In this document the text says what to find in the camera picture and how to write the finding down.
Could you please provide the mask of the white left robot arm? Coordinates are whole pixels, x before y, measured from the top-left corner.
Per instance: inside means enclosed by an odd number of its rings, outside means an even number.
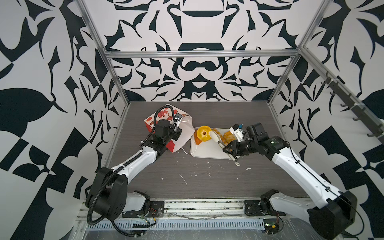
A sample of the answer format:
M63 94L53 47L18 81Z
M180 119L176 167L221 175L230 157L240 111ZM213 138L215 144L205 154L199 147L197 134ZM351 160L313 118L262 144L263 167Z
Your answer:
M95 225L103 219L112 222L123 212L140 212L144 208L149 197L138 192L129 194L128 184L160 158L171 140L180 137L181 119L182 116L177 114L173 121L159 120L134 156L111 169L103 167L97 171L86 199L88 225Z

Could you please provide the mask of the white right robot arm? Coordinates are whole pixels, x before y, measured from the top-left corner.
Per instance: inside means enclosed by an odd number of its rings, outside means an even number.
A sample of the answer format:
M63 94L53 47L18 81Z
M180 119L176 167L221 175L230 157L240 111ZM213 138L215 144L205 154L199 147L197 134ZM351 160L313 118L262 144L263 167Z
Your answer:
M324 239L333 240L339 235L356 237L347 232L356 217L357 197L342 192L311 169L293 151L289 142L281 137L269 137L262 124L244 127L235 124L230 128L235 139L223 152L237 161L239 157L260 154L284 170L308 195L308 201L287 196L277 190L261 195L257 205L246 205L248 216L278 215L294 216L309 223Z

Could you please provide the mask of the ridged orange fake bread loaf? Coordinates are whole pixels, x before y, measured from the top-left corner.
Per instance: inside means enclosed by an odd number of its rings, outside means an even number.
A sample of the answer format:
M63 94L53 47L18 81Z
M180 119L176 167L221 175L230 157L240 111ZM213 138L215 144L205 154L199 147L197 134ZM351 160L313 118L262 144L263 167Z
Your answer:
M217 143L218 145L219 145L219 144L223 144L223 145L225 146L224 142L221 140L220 136L219 136L215 131L210 131L210 132L209 132L209 135L210 135L211 139L212 139L215 143Z

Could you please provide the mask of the glazed fake pastry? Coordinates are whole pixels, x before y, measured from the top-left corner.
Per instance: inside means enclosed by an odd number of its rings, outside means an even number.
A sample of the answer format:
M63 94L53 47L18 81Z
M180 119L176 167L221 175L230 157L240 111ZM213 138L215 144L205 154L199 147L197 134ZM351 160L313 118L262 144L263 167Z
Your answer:
M224 138L224 140L225 140L225 141L224 141L225 145L228 145L228 144L230 144L232 141L237 140L237 138L235 137L235 135L232 134L230 131L225 132L225 133L223 134L223 138Z

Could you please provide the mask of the yellow fake bread roll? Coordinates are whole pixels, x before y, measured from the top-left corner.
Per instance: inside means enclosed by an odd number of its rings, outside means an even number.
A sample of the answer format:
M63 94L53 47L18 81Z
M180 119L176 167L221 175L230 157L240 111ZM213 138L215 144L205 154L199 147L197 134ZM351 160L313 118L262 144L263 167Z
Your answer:
M207 142L211 139L210 132L212 129L208 126L201 126L194 132L194 140L196 145L201 144L202 142Z

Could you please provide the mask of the red white paper bag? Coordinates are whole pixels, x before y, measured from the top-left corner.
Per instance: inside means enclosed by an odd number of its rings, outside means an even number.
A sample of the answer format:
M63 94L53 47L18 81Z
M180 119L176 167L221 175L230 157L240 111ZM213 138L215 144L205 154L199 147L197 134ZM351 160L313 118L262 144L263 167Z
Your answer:
M149 135L142 141L142 145L153 148L159 156L165 150L172 153L181 150L195 132L192 117L172 105L160 107L144 122Z

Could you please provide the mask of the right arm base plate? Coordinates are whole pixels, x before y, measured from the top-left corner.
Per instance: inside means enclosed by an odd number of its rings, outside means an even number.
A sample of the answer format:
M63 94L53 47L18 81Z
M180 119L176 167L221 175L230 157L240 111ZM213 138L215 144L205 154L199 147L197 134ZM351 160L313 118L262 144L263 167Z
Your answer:
M284 212L273 209L268 199L245 200L245 215L248 217L286 216Z

